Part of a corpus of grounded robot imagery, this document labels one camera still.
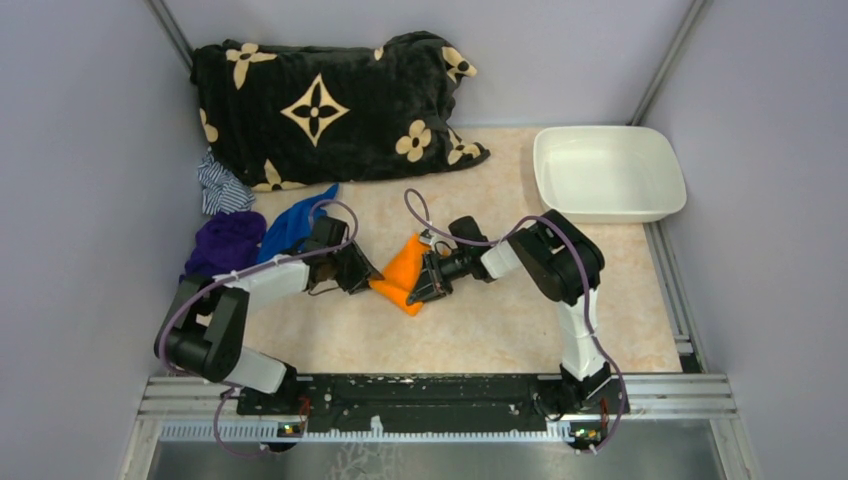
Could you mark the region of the orange towel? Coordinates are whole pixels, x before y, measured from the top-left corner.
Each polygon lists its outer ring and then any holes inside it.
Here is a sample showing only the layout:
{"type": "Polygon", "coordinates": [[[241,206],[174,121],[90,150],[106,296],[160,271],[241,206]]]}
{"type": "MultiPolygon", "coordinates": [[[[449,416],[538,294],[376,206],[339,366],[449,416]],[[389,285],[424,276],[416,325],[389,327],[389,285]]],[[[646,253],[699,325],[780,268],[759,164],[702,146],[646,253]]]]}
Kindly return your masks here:
{"type": "Polygon", "coordinates": [[[432,248],[419,241],[419,234],[413,234],[405,245],[382,269],[382,280],[370,280],[369,286],[404,313],[414,317],[423,308],[423,302],[408,305],[406,300],[413,291],[422,272],[422,257],[432,248]]]}

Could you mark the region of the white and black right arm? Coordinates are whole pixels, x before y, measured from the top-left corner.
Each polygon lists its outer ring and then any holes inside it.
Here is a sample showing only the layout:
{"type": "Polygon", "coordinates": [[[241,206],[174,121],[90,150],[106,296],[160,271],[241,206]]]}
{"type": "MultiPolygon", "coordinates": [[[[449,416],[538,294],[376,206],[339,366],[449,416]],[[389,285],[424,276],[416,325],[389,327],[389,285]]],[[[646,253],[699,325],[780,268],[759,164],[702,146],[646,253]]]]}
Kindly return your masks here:
{"type": "Polygon", "coordinates": [[[452,294],[454,281],[466,276],[491,283],[513,271],[525,271],[556,304],[563,339],[560,384],[547,395],[536,394],[536,402],[553,418],[590,411],[601,400],[613,371],[597,338],[597,296],[605,267],[600,248],[554,210],[502,241],[488,239],[471,216],[453,221],[448,232],[454,248],[447,255],[436,250],[423,254],[407,304],[446,297],[452,294]]]}

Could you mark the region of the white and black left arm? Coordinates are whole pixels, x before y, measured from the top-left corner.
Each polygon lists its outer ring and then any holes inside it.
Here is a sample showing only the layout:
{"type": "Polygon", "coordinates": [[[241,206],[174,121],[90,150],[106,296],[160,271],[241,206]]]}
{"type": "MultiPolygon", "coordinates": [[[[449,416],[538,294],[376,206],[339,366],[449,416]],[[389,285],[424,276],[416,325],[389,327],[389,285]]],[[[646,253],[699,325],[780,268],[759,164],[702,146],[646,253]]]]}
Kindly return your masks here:
{"type": "Polygon", "coordinates": [[[249,389],[273,412],[292,411],[300,399],[297,370],[245,345],[248,317],[323,282],[356,294],[382,279],[357,245],[357,232],[322,216],[307,237],[265,262],[229,274],[187,276],[154,341],[156,357],[173,373],[249,389]]]}

